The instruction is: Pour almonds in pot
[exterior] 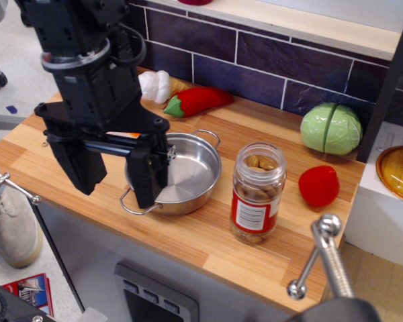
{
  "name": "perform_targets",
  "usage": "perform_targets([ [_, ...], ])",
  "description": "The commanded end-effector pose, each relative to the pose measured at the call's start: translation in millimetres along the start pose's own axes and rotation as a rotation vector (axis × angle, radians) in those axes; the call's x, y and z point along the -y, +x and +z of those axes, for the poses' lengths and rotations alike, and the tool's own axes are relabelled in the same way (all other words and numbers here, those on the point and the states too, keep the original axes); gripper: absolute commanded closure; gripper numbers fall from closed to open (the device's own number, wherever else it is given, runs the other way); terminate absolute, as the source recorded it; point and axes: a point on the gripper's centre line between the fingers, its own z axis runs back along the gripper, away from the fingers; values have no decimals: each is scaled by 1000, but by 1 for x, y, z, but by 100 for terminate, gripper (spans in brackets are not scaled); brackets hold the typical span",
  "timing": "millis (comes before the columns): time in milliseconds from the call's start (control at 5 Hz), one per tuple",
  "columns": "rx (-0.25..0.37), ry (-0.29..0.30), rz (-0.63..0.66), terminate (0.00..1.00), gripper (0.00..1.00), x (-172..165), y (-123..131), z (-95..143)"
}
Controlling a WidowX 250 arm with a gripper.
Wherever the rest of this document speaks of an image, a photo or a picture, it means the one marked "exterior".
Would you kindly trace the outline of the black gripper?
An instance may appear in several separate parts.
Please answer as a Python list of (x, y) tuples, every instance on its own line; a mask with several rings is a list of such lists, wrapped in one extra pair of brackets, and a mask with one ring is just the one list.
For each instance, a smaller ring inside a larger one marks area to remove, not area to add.
[(106, 176), (102, 153), (126, 158), (126, 174), (138, 206), (147, 209), (166, 187), (173, 147), (169, 123), (141, 105), (136, 66), (146, 44), (133, 37), (100, 37), (78, 43), (72, 37), (41, 37), (41, 63), (62, 96), (40, 105), (46, 140), (74, 187), (90, 195)]

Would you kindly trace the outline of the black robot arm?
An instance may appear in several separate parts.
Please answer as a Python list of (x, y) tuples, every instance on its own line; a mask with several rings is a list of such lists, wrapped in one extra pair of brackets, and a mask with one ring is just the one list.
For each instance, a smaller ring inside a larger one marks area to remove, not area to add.
[(123, 156), (140, 208), (154, 205), (168, 181), (169, 122), (145, 109), (137, 66), (142, 35), (123, 23), (125, 1), (19, 1), (42, 47), (41, 63), (62, 97), (41, 103), (54, 157), (89, 195), (106, 175), (102, 156)]

